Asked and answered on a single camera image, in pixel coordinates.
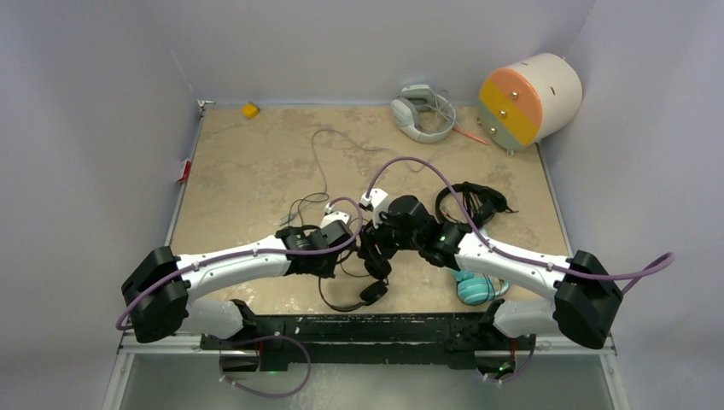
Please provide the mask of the black headset with microphone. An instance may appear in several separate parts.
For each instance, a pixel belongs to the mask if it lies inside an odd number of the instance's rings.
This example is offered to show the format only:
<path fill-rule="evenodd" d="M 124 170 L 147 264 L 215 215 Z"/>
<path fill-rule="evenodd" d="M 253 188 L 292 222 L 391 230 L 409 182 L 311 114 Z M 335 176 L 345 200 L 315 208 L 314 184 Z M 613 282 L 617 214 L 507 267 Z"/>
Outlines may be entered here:
<path fill-rule="evenodd" d="M 453 184 L 464 205 L 464 211 L 471 217 L 477 228 L 485 226 L 496 214 L 514 214 L 517 211 L 508 205 L 507 198 L 499 191 L 480 184 L 463 182 Z M 435 217 L 439 222 L 463 224 L 443 209 L 443 201 L 451 195 L 447 188 L 442 189 L 435 198 Z"/>

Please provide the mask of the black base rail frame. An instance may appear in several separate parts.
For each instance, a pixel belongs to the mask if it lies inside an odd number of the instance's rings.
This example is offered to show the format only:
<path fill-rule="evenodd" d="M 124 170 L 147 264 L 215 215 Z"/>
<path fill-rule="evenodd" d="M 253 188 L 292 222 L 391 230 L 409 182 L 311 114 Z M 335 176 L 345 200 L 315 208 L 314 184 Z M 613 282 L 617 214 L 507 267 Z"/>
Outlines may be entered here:
<path fill-rule="evenodd" d="M 453 370 L 511 373 L 529 351 L 592 354 L 567 337 L 537 331 L 515 340 L 494 329 L 489 312 L 351 315 L 259 315 L 241 336 L 217 341 L 182 334 L 139 343 L 121 339 L 125 354 L 195 354 L 221 359 L 226 372 L 284 372 L 293 364 L 441 365 Z"/>

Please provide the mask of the orange pen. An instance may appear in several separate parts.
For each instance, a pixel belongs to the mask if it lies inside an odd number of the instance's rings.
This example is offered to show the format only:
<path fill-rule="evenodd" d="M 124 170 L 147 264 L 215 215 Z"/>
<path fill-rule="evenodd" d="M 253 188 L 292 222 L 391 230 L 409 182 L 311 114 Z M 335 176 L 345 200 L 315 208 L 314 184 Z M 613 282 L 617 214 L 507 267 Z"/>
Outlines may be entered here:
<path fill-rule="evenodd" d="M 487 140 L 485 140 L 485 139 L 483 139 L 483 138 L 480 138 L 480 137 L 478 137 L 477 135 L 475 135 L 475 134 L 473 134 L 473 133 L 471 133 L 471 132 L 467 132 L 467 131 L 461 129 L 460 127 L 458 127 L 458 126 L 455 126 L 452 130 L 455 131 L 455 132 L 457 132 L 457 133 L 459 133 L 459 134 L 461 134 L 461 135 L 463 135 L 463 136 L 465 136 L 465 137 L 467 137 L 467 138 L 469 138 L 469 139 L 471 139 L 471 140 L 477 141 L 477 142 L 480 143 L 480 144 L 489 145 L 489 143 L 488 143 Z"/>

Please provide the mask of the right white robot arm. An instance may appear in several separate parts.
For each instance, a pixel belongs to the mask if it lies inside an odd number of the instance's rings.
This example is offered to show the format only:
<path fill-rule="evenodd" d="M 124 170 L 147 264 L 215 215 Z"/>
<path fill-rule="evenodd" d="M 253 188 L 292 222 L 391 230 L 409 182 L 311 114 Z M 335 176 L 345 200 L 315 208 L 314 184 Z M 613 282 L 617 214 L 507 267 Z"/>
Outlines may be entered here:
<path fill-rule="evenodd" d="M 359 234 L 359 256 L 373 277 L 385 278 L 390 259 L 410 250 L 432 266 L 489 275 L 538 295 L 495 302 L 479 325 L 487 346 L 535 333 L 560 333 L 589 349 L 605 345 L 623 294 L 595 255 L 546 255 L 502 243 L 474 226 L 437 221 L 415 196 L 391 199 L 374 189 L 359 205 L 372 213 Z"/>

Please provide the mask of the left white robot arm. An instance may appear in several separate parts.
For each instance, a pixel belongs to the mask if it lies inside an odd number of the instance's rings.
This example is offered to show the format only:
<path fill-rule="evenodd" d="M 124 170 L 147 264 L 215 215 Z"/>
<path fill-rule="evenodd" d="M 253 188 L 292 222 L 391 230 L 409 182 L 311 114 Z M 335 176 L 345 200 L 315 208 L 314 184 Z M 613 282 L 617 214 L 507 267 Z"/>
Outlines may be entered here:
<path fill-rule="evenodd" d="M 151 250 L 121 286 L 126 310 L 116 325 L 139 343 L 179 332 L 222 338 L 233 349 L 254 340 L 254 326 L 238 302 L 206 299 L 217 290 L 261 278 L 312 274 L 329 278 L 338 255 L 355 235 L 342 220 L 323 226 L 283 228 L 258 241 L 198 255 L 175 255 L 168 246 Z"/>

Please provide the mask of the small yellow block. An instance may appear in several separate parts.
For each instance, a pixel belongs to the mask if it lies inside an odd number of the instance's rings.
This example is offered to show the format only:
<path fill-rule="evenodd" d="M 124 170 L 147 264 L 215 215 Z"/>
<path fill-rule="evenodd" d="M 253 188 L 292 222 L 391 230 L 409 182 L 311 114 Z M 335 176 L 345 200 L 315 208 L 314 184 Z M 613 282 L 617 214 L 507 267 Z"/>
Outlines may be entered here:
<path fill-rule="evenodd" d="M 251 119 L 260 113 L 260 107 L 252 102 L 248 102 L 241 107 L 240 112 L 245 118 Z"/>

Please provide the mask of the white grey headphones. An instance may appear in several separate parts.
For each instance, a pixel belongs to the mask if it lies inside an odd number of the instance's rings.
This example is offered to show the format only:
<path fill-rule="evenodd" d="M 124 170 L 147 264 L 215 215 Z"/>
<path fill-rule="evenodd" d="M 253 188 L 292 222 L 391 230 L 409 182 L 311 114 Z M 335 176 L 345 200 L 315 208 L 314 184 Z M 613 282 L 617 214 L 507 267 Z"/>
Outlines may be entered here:
<path fill-rule="evenodd" d="M 408 85 L 390 103 L 395 124 L 407 137 L 421 144 L 437 144 L 444 140 L 457 124 L 455 107 L 429 85 Z M 425 131 L 421 113 L 439 114 L 445 125 L 436 131 Z"/>

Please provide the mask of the teal cat-ear headphones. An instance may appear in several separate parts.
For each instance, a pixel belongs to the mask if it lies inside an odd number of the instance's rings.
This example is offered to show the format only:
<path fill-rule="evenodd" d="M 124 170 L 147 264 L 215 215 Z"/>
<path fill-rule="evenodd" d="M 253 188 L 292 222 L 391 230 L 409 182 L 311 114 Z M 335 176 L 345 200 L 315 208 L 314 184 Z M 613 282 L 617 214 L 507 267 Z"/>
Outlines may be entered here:
<path fill-rule="evenodd" d="M 452 271 L 458 299 L 466 306 L 480 306 L 504 296 L 511 284 L 499 278 L 470 271 Z"/>

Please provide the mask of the red tag on wall edge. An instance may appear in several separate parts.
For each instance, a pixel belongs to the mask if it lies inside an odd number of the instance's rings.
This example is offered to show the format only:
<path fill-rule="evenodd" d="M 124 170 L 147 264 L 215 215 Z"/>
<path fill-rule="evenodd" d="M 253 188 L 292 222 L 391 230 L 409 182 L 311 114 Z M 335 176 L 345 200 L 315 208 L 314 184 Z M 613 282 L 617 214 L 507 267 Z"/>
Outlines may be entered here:
<path fill-rule="evenodd" d="M 189 178 L 191 166 L 192 161 L 190 159 L 185 159 L 180 163 L 179 174 L 176 180 L 178 184 L 184 183 Z"/>

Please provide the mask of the round pastel drawer box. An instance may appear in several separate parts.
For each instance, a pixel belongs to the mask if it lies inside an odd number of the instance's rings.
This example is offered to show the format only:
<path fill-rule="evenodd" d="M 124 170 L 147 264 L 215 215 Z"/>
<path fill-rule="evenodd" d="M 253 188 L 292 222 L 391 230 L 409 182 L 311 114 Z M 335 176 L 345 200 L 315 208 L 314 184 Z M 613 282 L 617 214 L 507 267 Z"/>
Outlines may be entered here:
<path fill-rule="evenodd" d="M 577 72 L 562 57 L 540 53 L 486 77 L 477 119 L 499 147 L 515 153 L 570 123 L 582 98 Z"/>

